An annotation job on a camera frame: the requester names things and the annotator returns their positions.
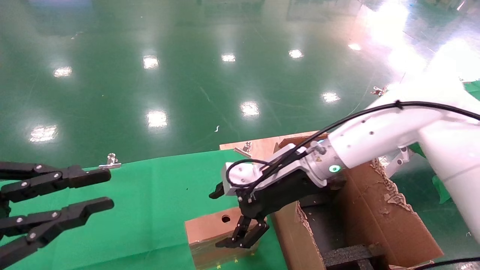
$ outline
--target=green epoxy floor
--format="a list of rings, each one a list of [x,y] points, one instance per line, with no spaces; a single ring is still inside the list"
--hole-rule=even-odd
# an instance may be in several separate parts
[[[1,159],[92,167],[110,152],[132,162],[318,130],[368,106],[374,86],[428,65],[478,79],[479,9],[473,0],[1,0]],[[448,257],[478,255],[455,206],[438,205],[430,174],[423,164],[397,180]],[[449,213],[455,229],[436,219]]]

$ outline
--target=green plastic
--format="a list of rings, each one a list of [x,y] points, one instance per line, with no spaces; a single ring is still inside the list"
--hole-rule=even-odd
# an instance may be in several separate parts
[[[476,99],[480,100],[480,81],[465,84],[465,90],[469,92],[472,96],[474,96]],[[418,143],[411,145],[410,149],[413,152],[426,158],[425,154],[423,153]],[[448,193],[447,189],[444,186],[444,183],[436,175],[432,178],[432,183],[435,186],[435,189],[437,190],[438,195],[440,196],[441,204],[448,201],[451,198],[450,193]]]
[[[60,209],[102,196],[112,198],[115,207],[92,215],[83,227],[63,232],[9,270],[193,270],[184,222],[238,206],[233,197],[212,200],[208,194],[221,181],[223,164],[240,159],[238,153],[225,150],[128,163],[112,170],[107,183],[13,204],[11,216]],[[262,237],[254,256],[221,268],[286,270],[275,230]]]

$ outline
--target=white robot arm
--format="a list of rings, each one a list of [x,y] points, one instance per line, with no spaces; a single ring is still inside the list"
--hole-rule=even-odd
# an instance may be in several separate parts
[[[420,82],[387,92],[368,108],[398,100],[434,102],[480,114],[480,102],[464,90],[460,81],[428,76]],[[222,172],[223,183],[217,189],[223,189],[222,192],[228,196],[238,196],[240,209],[246,218],[263,220],[267,214],[286,204],[318,192],[327,186],[327,179],[341,168],[354,168],[415,142],[419,142],[471,233],[480,242],[480,124],[476,119],[448,110],[393,107],[364,114],[343,124],[326,140],[312,141],[310,145],[297,149],[292,161],[257,183],[250,196],[244,193],[245,187],[263,175],[264,164],[227,163]],[[293,148],[293,144],[285,146],[264,163],[278,161]],[[227,245],[224,242],[219,246],[246,244],[235,234],[226,241]]]

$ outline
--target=cardboard box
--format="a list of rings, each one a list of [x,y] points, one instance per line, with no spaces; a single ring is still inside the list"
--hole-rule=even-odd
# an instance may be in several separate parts
[[[276,149],[288,143],[296,145],[306,138],[284,139]],[[378,160],[343,170],[343,175],[347,181],[333,206],[340,214],[348,245],[380,245],[388,264],[401,267],[412,267],[443,255],[420,217],[406,203],[395,183],[386,177]],[[299,202],[283,207],[272,219],[290,270],[325,269],[310,227],[312,220]]]
[[[240,215],[240,208],[235,207],[185,222],[188,243],[197,270],[233,261],[257,249],[259,242],[249,249],[215,247],[216,242],[232,236]],[[257,221],[252,220],[249,230],[257,224]]]

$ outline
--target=torn cardboard edge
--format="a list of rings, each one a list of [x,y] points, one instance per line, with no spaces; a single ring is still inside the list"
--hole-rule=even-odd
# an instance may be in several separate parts
[[[307,137],[284,139],[297,145]],[[344,170],[345,187],[336,198],[348,245],[380,244],[389,264],[412,267],[441,257],[443,252],[405,196],[383,170],[378,159]],[[290,270],[324,269],[306,214],[298,202],[272,215]]]
[[[402,193],[398,192],[398,187],[396,186],[396,184],[387,177],[385,173],[385,168],[381,165],[378,158],[373,159],[370,166],[373,168],[373,170],[376,173],[378,173],[383,178],[383,184],[388,190],[388,193],[384,194],[385,201],[387,203],[393,203],[393,204],[399,205],[405,210],[416,214],[416,212],[413,211],[412,206],[407,203],[407,199],[405,198],[405,196]]]
[[[418,268],[420,266],[429,265],[429,264],[433,264],[433,263],[434,263],[434,261],[430,260],[427,263],[422,263],[422,264],[416,265],[415,267],[401,267],[401,266],[398,266],[398,265],[391,265],[391,264],[389,264],[388,267],[391,270],[415,270],[415,268]]]

